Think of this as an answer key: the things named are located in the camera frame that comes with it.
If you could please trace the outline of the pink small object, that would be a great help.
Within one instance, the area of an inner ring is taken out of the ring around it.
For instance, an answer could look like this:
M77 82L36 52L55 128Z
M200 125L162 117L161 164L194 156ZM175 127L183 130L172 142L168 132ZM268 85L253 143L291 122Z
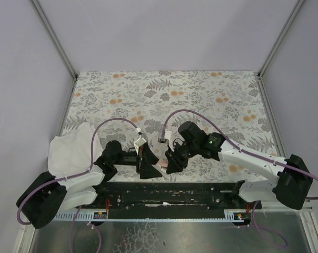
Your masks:
M166 170L168 167L168 161L167 160L159 160L156 165L155 168L157 169L161 169L161 170Z

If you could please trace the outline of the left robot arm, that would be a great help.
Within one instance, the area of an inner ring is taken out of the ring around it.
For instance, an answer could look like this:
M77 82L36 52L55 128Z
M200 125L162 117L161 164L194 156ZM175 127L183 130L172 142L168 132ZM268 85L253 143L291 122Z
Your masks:
M117 165L133 166L141 179L152 179L163 176L156 169L158 162L147 142L124 151L118 141L110 141L91 170L63 178L41 173L17 200L17 221L43 228L60 211L92 204L98 196L95 187L110 181L117 174Z

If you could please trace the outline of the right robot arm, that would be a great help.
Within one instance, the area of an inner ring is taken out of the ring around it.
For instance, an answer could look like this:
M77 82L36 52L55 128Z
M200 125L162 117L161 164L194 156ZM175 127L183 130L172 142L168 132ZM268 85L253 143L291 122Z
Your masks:
M191 121L184 122L178 132L183 139L181 144L174 142L168 130L160 139L168 142L165 152L168 174L182 172L190 158L200 155L205 159L242 166L265 178L258 182L239 183L237 194L246 202L277 200L288 208L302 209L313 180L299 156L267 155L239 145L223 134L207 134Z

